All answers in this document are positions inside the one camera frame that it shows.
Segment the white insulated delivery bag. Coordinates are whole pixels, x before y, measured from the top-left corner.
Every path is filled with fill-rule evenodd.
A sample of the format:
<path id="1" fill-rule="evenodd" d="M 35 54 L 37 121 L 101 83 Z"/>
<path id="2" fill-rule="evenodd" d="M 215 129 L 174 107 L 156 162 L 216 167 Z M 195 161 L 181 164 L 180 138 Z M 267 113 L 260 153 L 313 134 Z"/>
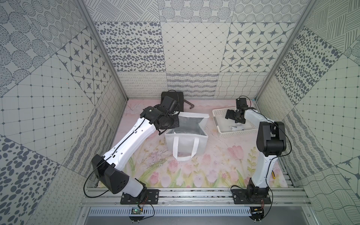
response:
<path id="1" fill-rule="evenodd" d="M 189 161 L 204 154 L 208 141 L 205 128 L 209 117 L 205 113 L 179 113 L 179 127 L 165 133 L 167 148 L 177 161 Z"/>

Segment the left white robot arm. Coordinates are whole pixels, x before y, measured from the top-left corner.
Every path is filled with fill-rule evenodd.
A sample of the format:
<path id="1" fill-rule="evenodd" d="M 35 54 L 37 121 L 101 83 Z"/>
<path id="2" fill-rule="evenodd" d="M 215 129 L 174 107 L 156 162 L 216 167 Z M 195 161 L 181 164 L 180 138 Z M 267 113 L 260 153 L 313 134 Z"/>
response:
<path id="1" fill-rule="evenodd" d="M 169 96 L 160 104 L 143 109 L 131 130 L 104 155 L 95 155 L 92 160 L 93 173 L 113 194 L 123 192 L 140 201 L 146 199 L 146 185 L 131 178 L 123 169 L 135 151 L 156 131 L 179 127 L 179 102 Z"/>

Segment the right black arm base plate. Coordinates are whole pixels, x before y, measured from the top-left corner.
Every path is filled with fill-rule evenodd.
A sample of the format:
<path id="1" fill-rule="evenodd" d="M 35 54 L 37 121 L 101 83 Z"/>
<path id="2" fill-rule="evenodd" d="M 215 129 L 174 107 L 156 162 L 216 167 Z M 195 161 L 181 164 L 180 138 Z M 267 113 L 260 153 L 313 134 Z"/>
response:
<path id="1" fill-rule="evenodd" d="M 251 197 L 248 197 L 246 194 L 246 190 L 244 189 L 231 189 L 232 198 L 234 201 L 234 204 L 255 204 L 255 205 L 261 205 L 261 204 L 271 204 L 272 200 L 269 195 L 252 195 Z"/>

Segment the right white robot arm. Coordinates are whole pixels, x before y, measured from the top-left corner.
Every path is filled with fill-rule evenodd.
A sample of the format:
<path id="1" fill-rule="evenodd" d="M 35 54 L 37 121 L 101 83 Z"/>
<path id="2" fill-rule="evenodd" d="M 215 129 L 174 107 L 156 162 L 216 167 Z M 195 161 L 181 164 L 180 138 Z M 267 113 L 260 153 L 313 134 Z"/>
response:
<path id="1" fill-rule="evenodd" d="M 227 110 L 225 118 L 236 123 L 251 122 L 258 128 L 256 147 L 259 151 L 256 171 L 249 179 L 247 192 L 266 194 L 270 190 L 269 181 L 277 159 L 287 148 L 285 126 L 282 122 L 268 119 L 254 107 L 248 106 L 247 97 L 236 99 L 236 109 Z"/>

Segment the clear ice pack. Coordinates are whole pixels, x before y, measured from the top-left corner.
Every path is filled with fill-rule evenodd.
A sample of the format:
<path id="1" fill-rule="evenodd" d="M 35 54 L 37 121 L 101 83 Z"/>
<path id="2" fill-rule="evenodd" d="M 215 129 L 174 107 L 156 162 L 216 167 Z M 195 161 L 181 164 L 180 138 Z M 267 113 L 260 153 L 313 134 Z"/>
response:
<path id="1" fill-rule="evenodd" d="M 247 130 L 247 128 L 244 125 L 230 126 L 230 129 L 232 132 Z"/>

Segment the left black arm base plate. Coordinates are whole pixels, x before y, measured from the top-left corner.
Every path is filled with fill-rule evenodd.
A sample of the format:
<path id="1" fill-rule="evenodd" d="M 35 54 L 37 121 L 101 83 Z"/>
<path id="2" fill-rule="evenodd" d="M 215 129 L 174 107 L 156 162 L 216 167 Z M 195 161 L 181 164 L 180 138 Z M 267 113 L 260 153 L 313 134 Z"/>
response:
<path id="1" fill-rule="evenodd" d="M 159 189 L 144 189 L 134 197 L 128 193 L 122 193 L 121 205 L 158 204 Z"/>

